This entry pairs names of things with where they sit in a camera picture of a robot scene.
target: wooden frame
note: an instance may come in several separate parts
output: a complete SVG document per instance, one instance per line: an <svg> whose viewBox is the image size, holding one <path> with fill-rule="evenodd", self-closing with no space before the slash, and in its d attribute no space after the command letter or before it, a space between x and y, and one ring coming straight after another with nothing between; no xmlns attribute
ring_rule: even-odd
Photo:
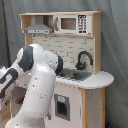
<svg viewBox="0 0 128 128"><path fill-rule="evenodd" d="M94 72L97 74L101 71L101 11L83 11L83 12L53 12L53 13L25 13L20 14L21 17L21 30L31 25L31 16L44 15L78 15L86 14L92 16L92 33L91 34L66 34L66 33L52 33L54 35L70 35L70 36L84 36L86 38L94 38ZM32 34L25 34L25 45L32 43ZM83 128L89 128L89 114L88 114L88 90L81 89L82 97L82 110L83 110ZM100 107L101 107L101 127L105 128L105 88L100 89Z"/></svg>

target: faucet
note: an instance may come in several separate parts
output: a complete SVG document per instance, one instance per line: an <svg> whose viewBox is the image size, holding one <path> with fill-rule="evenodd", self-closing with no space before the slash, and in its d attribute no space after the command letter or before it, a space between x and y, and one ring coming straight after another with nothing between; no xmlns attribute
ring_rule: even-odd
<svg viewBox="0 0 128 128"><path fill-rule="evenodd" d="M82 64L82 63L80 62L81 55L83 55L83 54L86 54L86 55L89 57L89 59L90 59L90 65L93 65L92 56L91 56L88 52L82 51L82 52L80 52L79 55L78 55L78 63L76 64L77 70L83 70L83 69L85 69L85 63Z"/></svg>

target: floor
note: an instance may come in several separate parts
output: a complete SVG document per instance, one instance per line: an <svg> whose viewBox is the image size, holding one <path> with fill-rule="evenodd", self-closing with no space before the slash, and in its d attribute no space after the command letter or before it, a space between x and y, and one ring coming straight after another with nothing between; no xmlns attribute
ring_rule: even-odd
<svg viewBox="0 0 128 128"><path fill-rule="evenodd" d="M2 128L4 128L7 121L11 118L10 114L10 104L8 104L4 109L2 110Z"/></svg>

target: tile backsplash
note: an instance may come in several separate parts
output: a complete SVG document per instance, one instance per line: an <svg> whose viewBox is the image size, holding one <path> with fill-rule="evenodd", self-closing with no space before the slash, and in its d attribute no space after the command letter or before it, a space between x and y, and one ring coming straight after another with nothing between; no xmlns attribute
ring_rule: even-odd
<svg viewBox="0 0 128 128"><path fill-rule="evenodd" d="M94 56L93 40L93 38L63 35L34 34L32 37L33 43L38 43L44 49L60 55L64 61L64 68L70 69L76 69L75 65L78 62L78 54L81 51L87 51L92 57ZM82 55L81 62L86 62L85 70L93 71L93 66L90 65L88 56Z"/></svg>

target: countertop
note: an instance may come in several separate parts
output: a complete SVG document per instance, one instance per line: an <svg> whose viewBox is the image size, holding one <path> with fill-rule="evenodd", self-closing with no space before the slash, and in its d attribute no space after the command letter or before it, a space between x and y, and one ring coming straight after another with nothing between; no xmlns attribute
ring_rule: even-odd
<svg viewBox="0 0 128 128"><path fill-rule="evenodd" d="M72 81L69 79L56 77L57 83L65 83L83 89L104 88L111 85L113 81L114 81L114 77L110 73L104 71L100 71L96 75L91 75L90 77L88 77L83 81Z"/></svg>

